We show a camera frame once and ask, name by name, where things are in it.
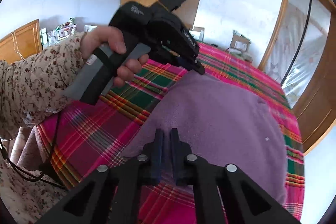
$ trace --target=silver rivet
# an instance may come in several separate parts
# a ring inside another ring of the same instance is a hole
[[[147,159],[148,159],[148,157],[145,154],[141,154],[141,155],[138,156],[138,161],[145,161]]]
[[[228,171],[231,172],[231,173],[234,173],[235,171],[237,171],[237,166],[235,166],[234,164],[229,164],[229,165],[226,167],[226,170],[228,170]]]
[[[194,154],[189,154],[187,156],[187,160],[189,160],[189,161],[195,161],[195,160],[197,160],[197,156],[194,155]]]
[[[107,166],[106,165],[99,165],[97,168],[98,172],[104,173],[107,171]]]

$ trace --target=purple cloth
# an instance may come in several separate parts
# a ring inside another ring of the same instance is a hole
[[[163,178],[170,184],[169,132],[177,128],[194,154],[219,166],[236,164],[280,204],[285,202],[284,137],[268,105],[254,93],[191,71],[167,92],[122,155],[139,154],[157,128],[165,133]]]

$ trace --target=plaid tablecloth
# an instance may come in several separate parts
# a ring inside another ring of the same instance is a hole
[[[287,202],[284,207],[300,219],[305,188],[302,141],[298,123],[278,83],[270,77],[217,48],[200,44],[199,59],[206,72],[223,82],[262,97],[283,132],[287,147]],[[63,112],[52,165],[68,188],[101,164],[123,162],[121,151],[137,134],[167,90],[186,73],[152,60],[125,87],[112,89],[95,106],[74,102]],[[57,115],[37,128],[49,151]],[[143,187],[139,223],[185,223],[196,221],[194,199],[171,185]]]

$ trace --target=person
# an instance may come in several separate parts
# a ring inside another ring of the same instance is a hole
[[[32,128],[71,103],[62,95],[63,90],[103,42],[119,54],[126,52],[122,32],[105,26],[76,33],[24,60],[12,64],[0,61],[0,138],[11,140],[19,127]],[[114,85],[122,87],[131,81],[147,60],[144,55],[119,67]],[[23,180],[0,154],[0,198],[17,223],[34,223],[65,194],[44,182]]]

